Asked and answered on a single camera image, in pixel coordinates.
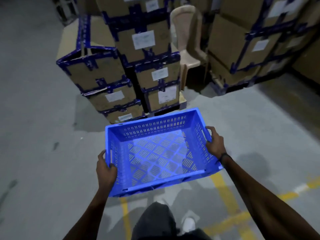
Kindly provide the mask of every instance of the chair backrest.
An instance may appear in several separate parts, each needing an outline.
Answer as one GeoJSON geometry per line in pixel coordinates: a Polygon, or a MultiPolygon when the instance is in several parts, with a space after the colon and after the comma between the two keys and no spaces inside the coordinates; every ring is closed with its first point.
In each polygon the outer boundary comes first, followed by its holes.
{"type": "Polygon", "coordinates": [[[170,21],[176,31],[179,51],[185,50],[187,46],[191,49],[200,48],[202,15],[194,6],[174,9],[170,21]]]}

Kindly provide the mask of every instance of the hand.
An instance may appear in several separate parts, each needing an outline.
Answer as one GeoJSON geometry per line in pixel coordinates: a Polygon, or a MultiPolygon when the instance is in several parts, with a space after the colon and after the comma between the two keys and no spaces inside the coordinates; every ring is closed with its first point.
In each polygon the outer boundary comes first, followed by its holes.
{"type": "Polygon", "coordinates": [[[222,153],[227,152],[226,148],[224,147],[223,137],[219,136],[213,126],[206,126],[206,129],[211,130],[212,142],[207,141],[205,146],[212,155],[220,159],[222,153]]]}
{"type": "Polygon", "coordinates": [[[106,164],[105,159],[103,158],[103,154],[106,150],[103,150],[98,155],[97,161],[97,175],[98,175],[98,183],[99,189],[110,191],[117,179],[118,169],[112,163],[110,164],[110,168],[106,164]]]}

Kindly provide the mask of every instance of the plastic chair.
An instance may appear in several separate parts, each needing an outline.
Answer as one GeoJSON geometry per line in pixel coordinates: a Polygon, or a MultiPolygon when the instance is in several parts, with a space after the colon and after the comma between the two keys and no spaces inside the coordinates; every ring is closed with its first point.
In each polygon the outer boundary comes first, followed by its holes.
{"type": "Polygon", "coordinates": [[[181,90],[184,90],[188,70],[207,63],[207,55],[200,48],[202,15],[194,6],[186,5],[174,9],[170,21],[177,35],[181,90]]]}

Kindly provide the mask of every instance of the black pants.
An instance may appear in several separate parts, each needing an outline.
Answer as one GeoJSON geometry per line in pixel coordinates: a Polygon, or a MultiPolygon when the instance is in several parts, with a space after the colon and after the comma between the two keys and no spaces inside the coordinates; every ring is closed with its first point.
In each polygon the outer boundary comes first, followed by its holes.
{"type": "MultiPolygon", "coordinates": [[[[131,240],[138,240],[146,237],[175,237],[177,236],[176,222],[169,207],[158,202],[152,203],[142,214],[134,226],[131,240]]],[[[187,235],[194,235],[196,238],[211,240],[201,229],[196,229],[187,235]]]]}

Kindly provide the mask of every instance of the concrete floor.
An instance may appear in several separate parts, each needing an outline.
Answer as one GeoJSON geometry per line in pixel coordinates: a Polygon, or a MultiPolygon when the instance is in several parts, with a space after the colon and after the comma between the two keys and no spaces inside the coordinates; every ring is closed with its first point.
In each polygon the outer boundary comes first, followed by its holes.
{"type": "MultiPolygon", "coordinates": [[[[55,64],[62,25],[49,0],[0,0],[0,20],[0,239],[59,240],[98,188],[95,167],[108,123],[55,64]]],[[[320,176],[320,97],[288,74],[225,96],[214,97],[210,87],[184,95],[188,108],[198,107],[224,136],[234,160],[320,232],[320,183],[312,182],[320,176]],[[290,193],[307,182],[312,189],[290,193]]],[[[129,240],[158,199],[178,226],[192,216],[215,239],[262,239],[224,170],[110,198],[98,239],[129,240]]]]}

